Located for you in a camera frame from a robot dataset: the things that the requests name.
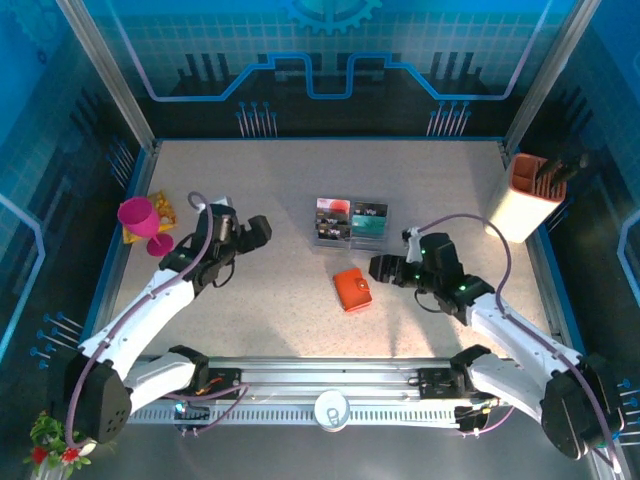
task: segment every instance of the gear graphic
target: gear graphic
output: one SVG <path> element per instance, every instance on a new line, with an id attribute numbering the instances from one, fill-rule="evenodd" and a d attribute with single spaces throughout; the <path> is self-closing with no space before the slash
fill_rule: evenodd
<path id="1" fill-rule="evenodd" d="M 38 46 L 53 40 L 60 27 L 55 0 L 0 0 L 0 11 L 15 15 L 23 32 Z"/>
<path id="2" fill-rule="evenodd" d="M 371 19 L 371 11 L 381 7 L 381 0 L 281 0 L 289 18 L 301 28 L 311 27 L 314 34 L 321 30 L 331 35 L 358 28 L 362 20 Z"/>

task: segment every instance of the black cable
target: black cable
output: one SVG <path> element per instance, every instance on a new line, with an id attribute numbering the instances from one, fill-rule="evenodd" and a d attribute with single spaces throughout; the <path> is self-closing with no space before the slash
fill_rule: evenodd
<path id="1" fill-rule="evenodd" d="M 420 300 L 418 300 L 418 293 L 419 293 L 419 292 L 420 292 L 420 290 L 416 289 L 416 291 L 415 291 L 415 292 L 413 292 L 413 298 L 415 298 L 415 299 L 416 299 L 416 303 L 420 306 L 420 308 L 421 308 L 421 309 L 426 310 L 426 311 L 427 311 L 427 312 L 429 312 L 429 313 L 442 313 L 442 310 L 440 310 L 440 309 L 435 310 L 435 309 L 433 309 L 433 308 L 428 308 L 428 307 L 425 307 L 424 305 L 422 305 L 422 304 L 420 303 Z"/>
<path id="2" fill-rule="evenodd" d="M 220 285 L 218 285 L 215 281 L 213 282 L 213 288 L 222 288 L 224 287 L 227 283 L 229 283 L 229 280 L 231 280 L 231 278 L 233 278 L 233 274 L 236 272 L 236 261 L 232 260 L 231 261 L 231 273 L 229 274 L 229 276 L 227 277 L 227 279 L 222 282 Z"/>

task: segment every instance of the glass wall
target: glass wall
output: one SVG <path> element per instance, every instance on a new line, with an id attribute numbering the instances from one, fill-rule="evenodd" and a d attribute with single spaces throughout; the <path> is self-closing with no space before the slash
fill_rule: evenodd
<path id="1" fill-rule="evenodd" d="M 527 153 L 567 164 L 587 155 L 542 233 L 586 350 L 613 361 L 632 390 L 640 383 L 638 31 L 640 1 L 603 0 L 522 144 Z M 631 423 L 627 431 L 634 430 Z M 634 448 L 628 458 L 637 463 Z"/>
<path id="2" fill-rule="evenodd" d="M 139 146 L 55 2 L 0 1 L 0 63 L 0 477 L 18 478 L 47 354 L 76 338 L 43 318 L 84 323 Z"/>
<path id="3" fill-rule="evenodd" d="M 159 137 L 503 136 L 574 0 L 87 0 Z"/>

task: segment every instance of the orange wallet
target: orange wallet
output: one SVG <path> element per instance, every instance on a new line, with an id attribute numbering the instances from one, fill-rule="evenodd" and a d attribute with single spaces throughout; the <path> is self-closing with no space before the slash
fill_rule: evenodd
<path id="1" fill-rule="evenodd" d="M 353 312 L 371 303 L 371 293 L 367 281 L 362 278 L 359 268 L 347 270 L 333 276 L 342 307 L 347 312 Z"/>

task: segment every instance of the metal pole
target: metal pole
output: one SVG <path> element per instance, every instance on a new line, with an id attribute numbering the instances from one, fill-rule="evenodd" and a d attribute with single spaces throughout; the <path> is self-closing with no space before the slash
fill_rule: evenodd
<path id="1" fill-rule="evenodd" d="M 155 137 L 151 127 L 144 118 L 138 102 L 84 3 L 82 0 L 56 0 L 56 2 L 140 146 L 147 153 L 152 153 Z"/>
<path id="2" fill-rule="evenodd" d="M 589 25 L 600 1 L 576 1 L 505 136 L 506 153 L 509 157 L 515 153 L 520 145 L 527 129 L 540 110 L 542 102 L 547 98 L 551 87 L 562 73 L 571 53 Z"/>

